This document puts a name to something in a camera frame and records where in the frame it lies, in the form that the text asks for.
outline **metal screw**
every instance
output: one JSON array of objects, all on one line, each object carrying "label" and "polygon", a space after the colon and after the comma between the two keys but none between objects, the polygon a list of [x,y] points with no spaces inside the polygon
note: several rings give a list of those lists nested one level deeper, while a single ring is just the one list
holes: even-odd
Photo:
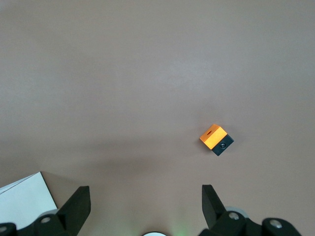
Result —
[{"label": "metal screw", "polygon": [[282,224],[278,220],[271,220],[270,224],[277,229],[282,228]]},{"label": "metal screw", "polygon": [[221,143],[220,144],[220,147],[223,149],[223,148],[226,148],[226,144],[225,143]]},{"label": "metal screw", "polygon": [[228,216],[233,220],[238,220],[240,218],[235,212],[231,212]]},{"label": "metal screw", "polygon": [[2,226],[2,227],[0,227],[0,233],[6,231],[7,229],[8,229],[7,226]]},{"label": "metal screw", "polygon": [[45,224],[45,223],[47,223],[48,221],[50,221],[50,217],[42,218],[40,222],[41,222],[42,224]]}]

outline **cube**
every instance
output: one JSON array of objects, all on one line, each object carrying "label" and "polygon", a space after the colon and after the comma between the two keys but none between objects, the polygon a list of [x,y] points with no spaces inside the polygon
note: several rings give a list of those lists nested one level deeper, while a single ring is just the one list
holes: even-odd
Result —
[{"label": "cube", "polygon": [[203,135],[201,135],[200,140],[217,156],[234,142],[227,132],[217,124],[213,124]]}]

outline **white cardboard box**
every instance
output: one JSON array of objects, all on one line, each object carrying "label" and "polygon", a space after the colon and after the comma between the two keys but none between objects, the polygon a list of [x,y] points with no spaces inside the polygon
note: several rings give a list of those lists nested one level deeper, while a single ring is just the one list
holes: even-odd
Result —
[{"label": "white cardboard box", "polygon": [[56,209],[41,172],[0,188],[0,223],[12,222],[21,229]]}]

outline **bolt head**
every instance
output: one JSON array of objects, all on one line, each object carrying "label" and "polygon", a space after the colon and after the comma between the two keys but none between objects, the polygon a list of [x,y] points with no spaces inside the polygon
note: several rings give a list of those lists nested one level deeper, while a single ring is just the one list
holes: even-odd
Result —
[{"label": "bolt head", "polygon": [[233,220],[238,220],[240,218],[235,212],[231,212],[228,216]]},{"label": "bolt head", "polygon": [[45,223],[47,223],[48,221],[50,221],[50,217],[42,218],[40,222],[41,222],[42,224],[45,224]]},{"label": "bolt head", "polygon": [[277,229],[282,228],[282,224],[278,220],[271,220],[270,224]]}]

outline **two-tone block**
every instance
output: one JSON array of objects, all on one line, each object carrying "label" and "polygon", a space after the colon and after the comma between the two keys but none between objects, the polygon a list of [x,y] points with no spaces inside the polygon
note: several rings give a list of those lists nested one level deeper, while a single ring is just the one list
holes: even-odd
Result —
[{"label": "two-tone block", "polygon": [[201,135],[200,140],[217,156],[234,142],[227,132],[217,124],[213,124],[203,135]]}]

